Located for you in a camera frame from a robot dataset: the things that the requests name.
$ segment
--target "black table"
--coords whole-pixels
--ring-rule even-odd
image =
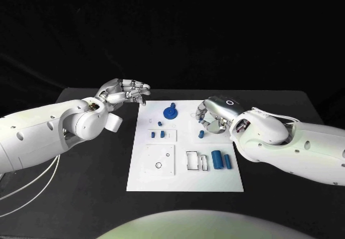
[[[96,89],[67,88],[57,102],[93,96]],[[321,123],[307,95],[297,91],[151,90],[151,100],[201,100],[232,96],[245,109],[259,109],[310,123]],[[129,220],[152,213],[206,209],[250,215],[276,222],[315,238],[345,238],[345,187],[323,185],[252,163],[236,152],[243,193],[126,192],[126,177],[136,122],[136,104],[115,114],[123,119],[116,133],[106,130],[60,155],[54,178],[41,195],[15,213],[0,218],[0,234],[51,239],[95,238]],[[5,174],[2,195],[27,183],[50,161]],[[50,174],[11,199],[4,213],[41,189]]]

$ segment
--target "small blue part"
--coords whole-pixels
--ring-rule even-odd
[[[226,169],[230,169],[232,167],[230,167],[227,154],[223,155],[223,158],[225,158]]]
[[[199,131],[199,138],[203,138],[203,134],[204,134],[204,131],[200,130],[200,131]]]
[[[222,159],[220,159],[220,151],[214,150],[212,151],[212,161],[213,161],[213,169],[222,169],[223,164],[222,164]]]
[[[167,108],[164,109],[164,111],[162,111],[162,116],[164,116],[168,120],[174,119],[175,116],[177,116],[177,110],[174,109],[174,107],[175,107],[175,105],[174,105],[174,103],[171,103],[171,104],[170,104],[170,107],[167,107]]]

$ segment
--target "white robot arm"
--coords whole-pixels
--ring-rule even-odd
[[[122,102],[145,104],[149,86],[132,80],[106,82],[95,97],[51,104],[0,118],[0,174],[34,166],[102,129],[116,132],[122,119],[110,111]]]
[[[203,120],[206,111],[214,118],[212,123]],[[222,96],[200,103],[196,119],[212,133],[229,129],[229,139],[249,161],[266,162],[315,182],[345,186],[345,130],[298,122],[256,108],[245,111]]]

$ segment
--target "blue object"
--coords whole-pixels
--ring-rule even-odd
[[[220,151],[214,150],[212,151],[212,161],[213,161],[213,169],[222,169],[223,164],[222,164],[222,159],[220,159]]]
[[[230,162],[229,162],[227,154],[223,155],[223,158],[225,158],[226,169],[230,169]]]
[[[174,103],[171,103],[170,107],[167,107],[167,108],[164,109],[164,111],[162,111],[162,116],[164,116],[168,120],[174,119],[175,116],[177,116],[177,110],[174,109],[174,107],[175,107],[175,105],[174,105]]]
[[[204,134],[204,131],[200,130],[200,131],[199,131],[199,138],[203,138],[203,134]]]

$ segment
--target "white board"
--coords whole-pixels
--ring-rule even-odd
[[[171,120],[162,116],[162,110],[174,102],[177,117]],[[222,134],[210,134],[204,131],[203,139],[197,138],[201,125],[194,120],[196,107],[201,101],[147,101],[138,108],[138,119],[131,155],[131,167],[126,181],[126,191],[177,191],[177,192],[242,192],[242,182],[235,160],[232,142],[227,130]],[[149,132],[155,130],[175,130],[175,140],[161,142],[149,138]],[[142,159],[147,145],[174,145],[173,176],[142,173],[145,161]],[[229,155],[232,169],[213,169],[210,152],[220,151],[220,155]],[[186,151],[197,152],[199,170],[186,169]],[[201,171],[200,155],[206,155],[207,171]]]

